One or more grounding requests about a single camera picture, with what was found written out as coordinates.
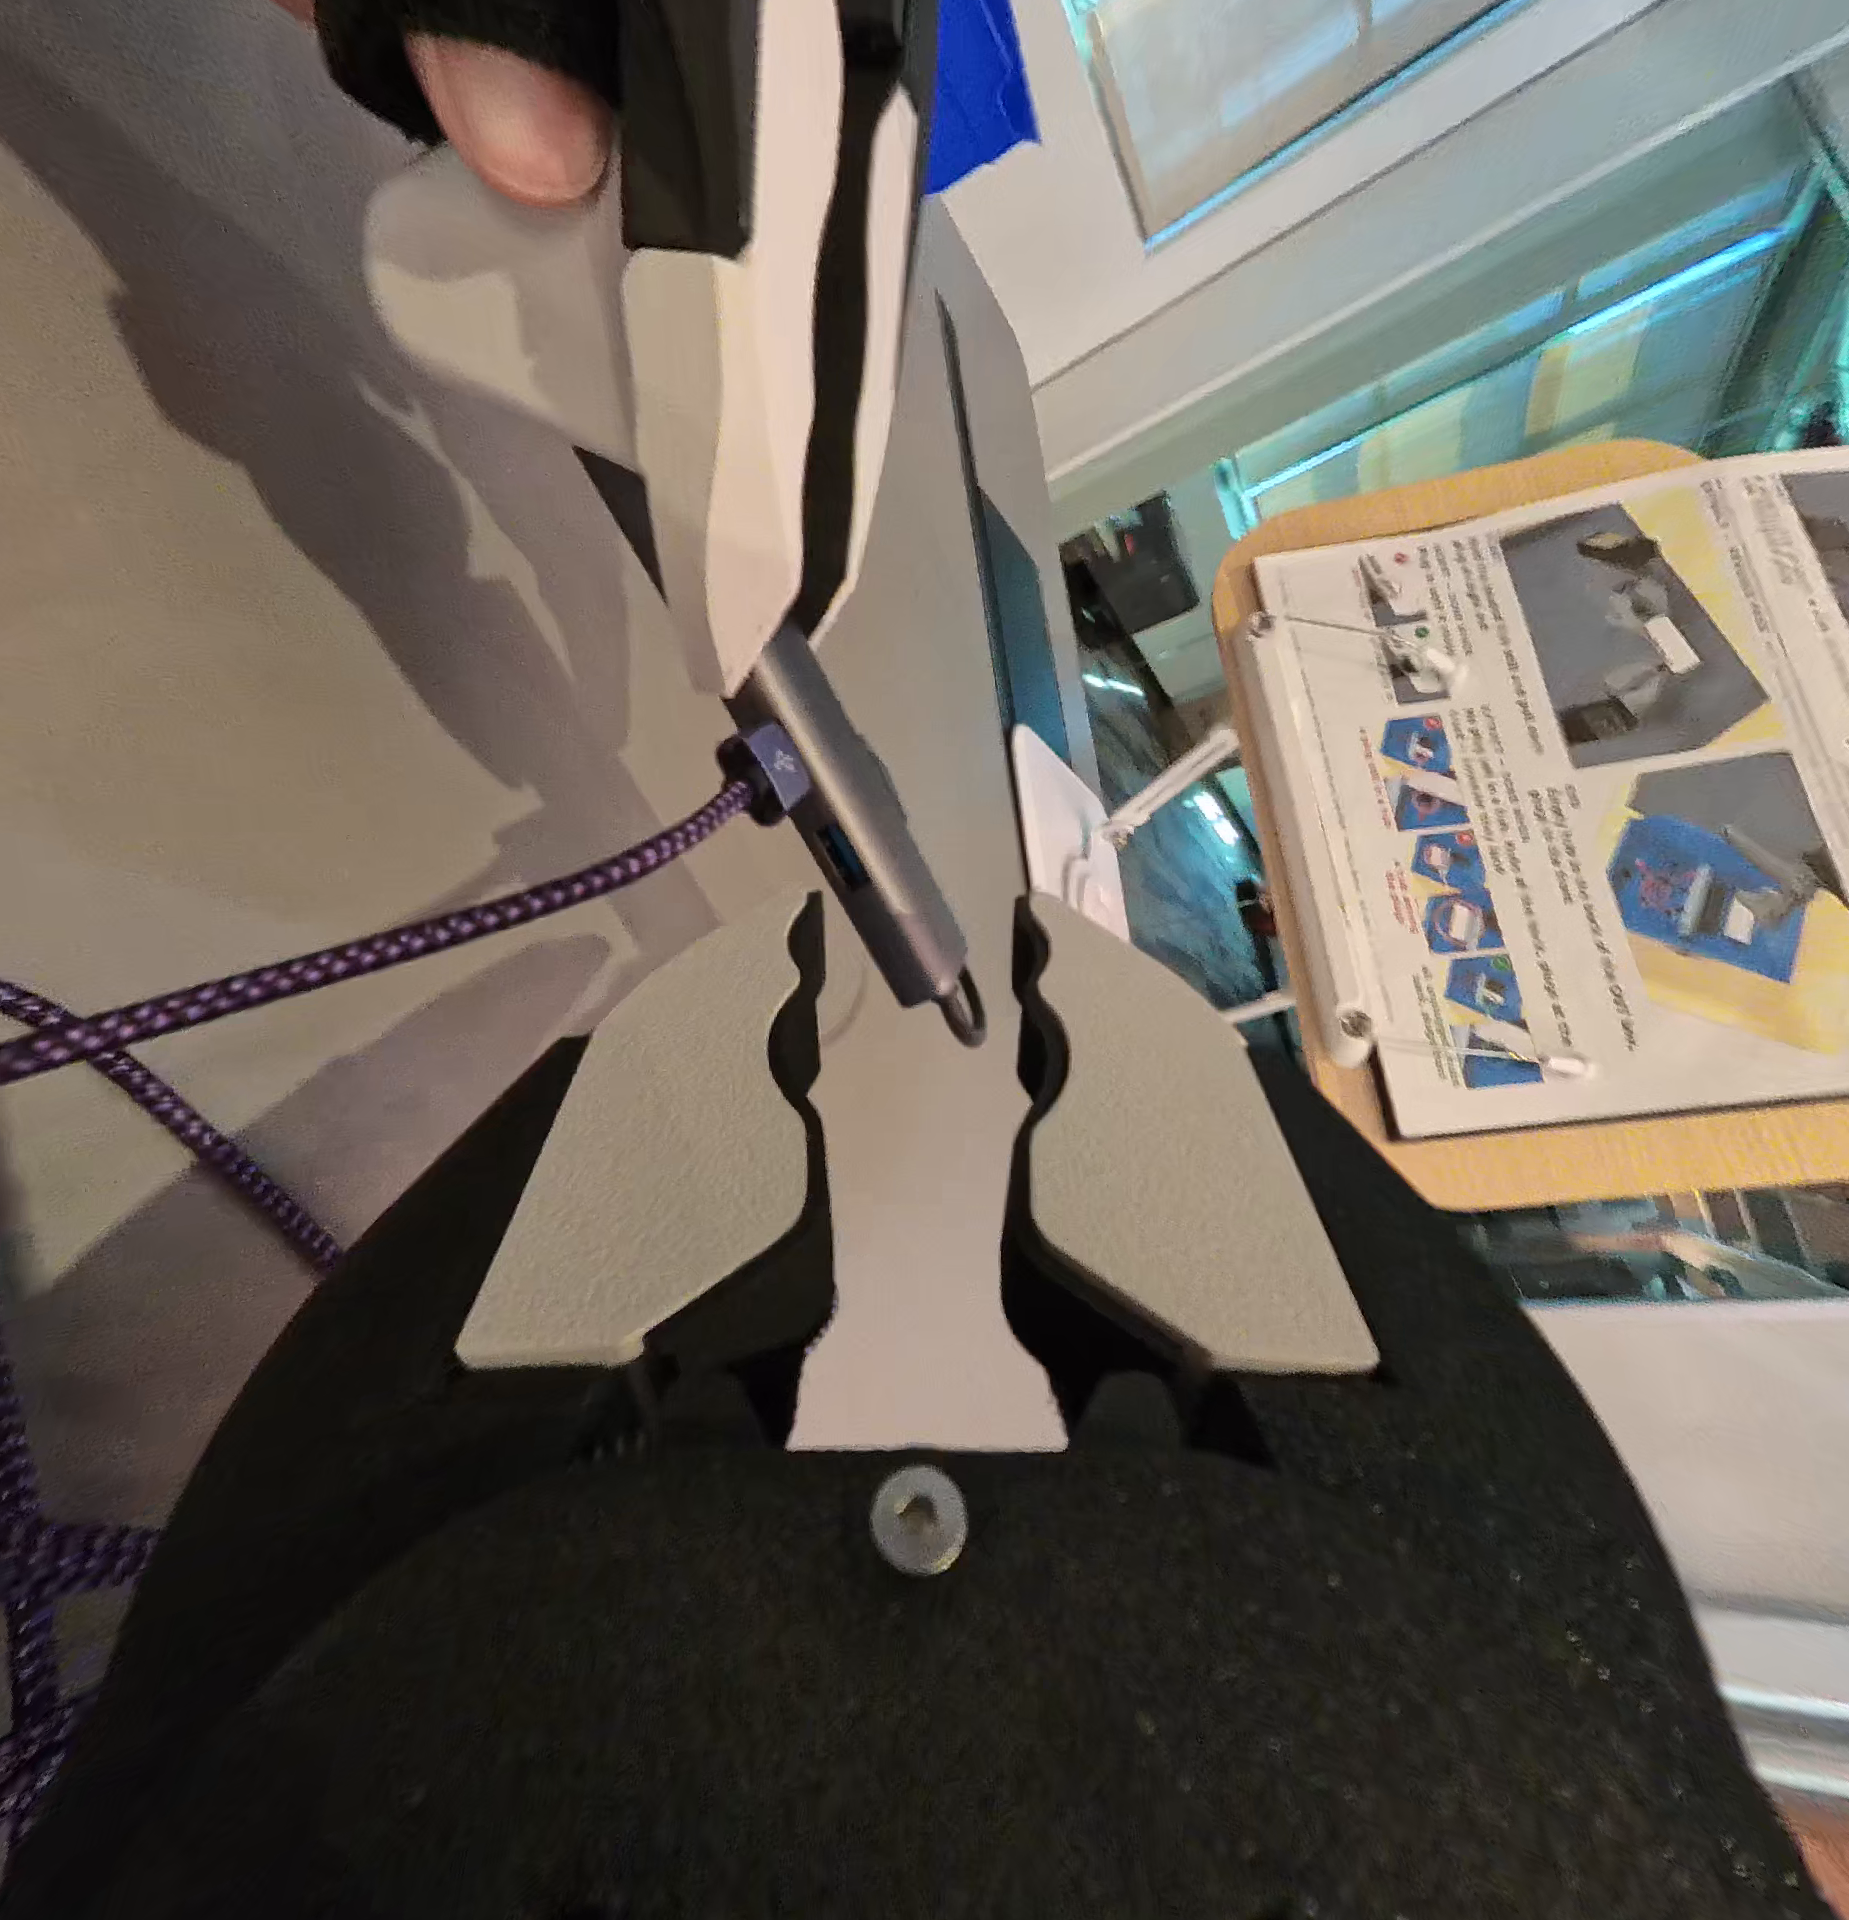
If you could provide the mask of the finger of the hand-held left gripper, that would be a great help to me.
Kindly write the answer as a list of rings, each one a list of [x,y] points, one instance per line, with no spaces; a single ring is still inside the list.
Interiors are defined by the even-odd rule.
[[[802,490],[809,640],[835,626],[864,571],[899,399],[920,147],[920,116],[906,83],[845,83],[813,311]]]
[[[692,682],[726,698],[802,619],[822,226],[843,21],[624,26],[624,333],[657,576]]]

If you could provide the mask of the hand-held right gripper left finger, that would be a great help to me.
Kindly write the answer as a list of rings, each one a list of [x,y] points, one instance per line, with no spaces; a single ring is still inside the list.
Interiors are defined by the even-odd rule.
[[[777,894],[646,976],[581,1050],[455,1357],[626,1365],[809,1214],[829,1226],[824,905]]]

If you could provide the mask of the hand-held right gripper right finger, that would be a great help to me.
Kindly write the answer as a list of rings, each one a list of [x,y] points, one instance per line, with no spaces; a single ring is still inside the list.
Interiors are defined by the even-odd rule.
[[[1018,902],[1001,1298],[1051,1378],[1370,1376],[1378,1343],[1248,1046],[1051,894]]]

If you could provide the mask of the blue plastic bin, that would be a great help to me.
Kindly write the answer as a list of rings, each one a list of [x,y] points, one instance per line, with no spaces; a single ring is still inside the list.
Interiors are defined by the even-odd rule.
[[[928,193],[1042,140],[1010,3],[939,3]]]

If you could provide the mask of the grey USB hub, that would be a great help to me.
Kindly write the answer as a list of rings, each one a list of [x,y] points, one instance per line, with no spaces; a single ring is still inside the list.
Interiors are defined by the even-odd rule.
[[[884,760],[794,624],[724,706],[733,736],[720,766],[749,782],[749,813],[797,831],[897,1005],[934,1006],[963,1046],[983,1046],[985,999],[960,922]]]

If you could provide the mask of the grey desk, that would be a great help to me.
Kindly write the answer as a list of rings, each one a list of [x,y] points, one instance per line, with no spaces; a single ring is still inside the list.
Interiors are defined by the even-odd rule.
[[[509,894],[703,804],[724,714],[565,445],[415,368],[361,285],[407,147],[277,5],[0,5],[0,980],[91,1016]],[[1001,662],[1081,687],[1030,383],[946,212],[824,646],[971,942],[983,1052],[829,902],[842,1305],[811,1449],[1062,1433],[1007,1329],[1023,890]],[[749,823],[569,918],[146,1046],[355,1241],[556,1039],[779,894]],[[64,1522],[158,1524],[311,1285],[91,1068],[0,1092],[0,1318]]]

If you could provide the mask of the person's left hand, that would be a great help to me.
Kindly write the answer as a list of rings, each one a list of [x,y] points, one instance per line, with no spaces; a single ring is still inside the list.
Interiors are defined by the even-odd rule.
[[[406,56],[461,160],[515,204],[592,198],[612,162],[612,111],[585,83],[498,47],[410,32]]]

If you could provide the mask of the instruction sheet on stand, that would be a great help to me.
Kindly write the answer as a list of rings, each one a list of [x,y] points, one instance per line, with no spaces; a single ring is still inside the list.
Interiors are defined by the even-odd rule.
[[[1321,931],[1309,926],[1307,872],[1287,818],[1291,782],[1276,769],[1268,700],[1252,679],[1256,566],[1279,552],[1429,532],[1701,467],[1700,454],[1654,441],[1567,445],[1272,515],[1219,563],[1210,619],[1297,996],[1301,1063],[1321,1096],[1435,1209],[1489,1214],[1654,1192],[1849,1184],[1849,1099],[1529,1128],[1472,1140],[1396,1140],[1374,1071],[1343,1068],[1329,1052],[1336,1024],[1321,1012]]]

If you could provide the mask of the black equipment case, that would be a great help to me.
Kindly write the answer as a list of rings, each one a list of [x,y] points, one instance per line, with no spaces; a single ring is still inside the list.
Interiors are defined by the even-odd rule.
[[[1170,490],[1155,490],[1099,523],[1101,592],[1131,637],[1202,605],[1204,587]]]

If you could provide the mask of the large glass window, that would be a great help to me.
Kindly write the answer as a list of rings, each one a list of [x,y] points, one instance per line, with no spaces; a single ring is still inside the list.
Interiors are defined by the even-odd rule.
[[[1155,248],[1489,32],[1486,3],[1081,3],[1063,13]]]

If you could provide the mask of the printed instruction sheet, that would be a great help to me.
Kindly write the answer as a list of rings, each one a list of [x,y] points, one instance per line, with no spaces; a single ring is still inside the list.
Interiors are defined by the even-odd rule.
[[[1262,558],[1396,1140],[1849,1099],[1849,449]]]

